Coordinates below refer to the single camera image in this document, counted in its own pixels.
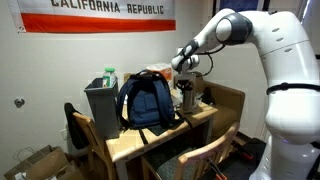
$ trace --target trash bin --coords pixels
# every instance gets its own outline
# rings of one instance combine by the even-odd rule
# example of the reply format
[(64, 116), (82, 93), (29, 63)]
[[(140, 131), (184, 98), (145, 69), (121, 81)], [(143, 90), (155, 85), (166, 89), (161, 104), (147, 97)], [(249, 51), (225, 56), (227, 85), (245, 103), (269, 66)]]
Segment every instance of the trash bin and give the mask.
[(90, 104), (98, 133), (105, 139), (118, 138), (120, 119), (116, 113), (118, 82), (110, 88), (102, 88), (102, 78), (96, 78), (84, 92)]

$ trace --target electrical outlet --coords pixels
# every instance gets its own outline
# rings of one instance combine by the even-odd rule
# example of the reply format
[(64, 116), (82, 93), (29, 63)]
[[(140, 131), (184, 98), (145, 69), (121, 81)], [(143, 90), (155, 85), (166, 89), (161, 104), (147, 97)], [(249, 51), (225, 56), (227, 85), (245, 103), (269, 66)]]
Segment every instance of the electrical outlet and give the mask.
[(63, 129), (63, 130), (61, 130), (60, 132), (61, 132), (62, 139), (63, 139), (64, 141), (66, 141), (67, 138), (68, 138), (68, 131), (67, 131), (67, 129)]

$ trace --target backpack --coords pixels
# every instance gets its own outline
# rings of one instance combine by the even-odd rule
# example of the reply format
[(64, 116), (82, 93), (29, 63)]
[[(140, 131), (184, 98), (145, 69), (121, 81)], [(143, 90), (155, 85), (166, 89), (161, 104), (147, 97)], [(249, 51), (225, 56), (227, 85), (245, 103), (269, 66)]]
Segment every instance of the backpack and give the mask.
[[(128, 121), (122, 116), (126, 95)], [(143, 70), (131, 75), (120, 89), (116, 109), (124, 129), (142, 129), (155, 125), (169, 128), (179, 122), (174, 118), (168, 83), (158, 72)]]

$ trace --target plastic bottle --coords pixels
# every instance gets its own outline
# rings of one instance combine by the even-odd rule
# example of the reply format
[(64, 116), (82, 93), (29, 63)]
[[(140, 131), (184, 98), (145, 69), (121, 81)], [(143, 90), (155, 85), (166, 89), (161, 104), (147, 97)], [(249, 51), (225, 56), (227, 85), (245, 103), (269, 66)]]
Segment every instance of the plastic bottle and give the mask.
[(104, 69), (102, 87), (113, 87), (117, 81), (117, 76), (114, 71), (114, 68), (107, 67)]

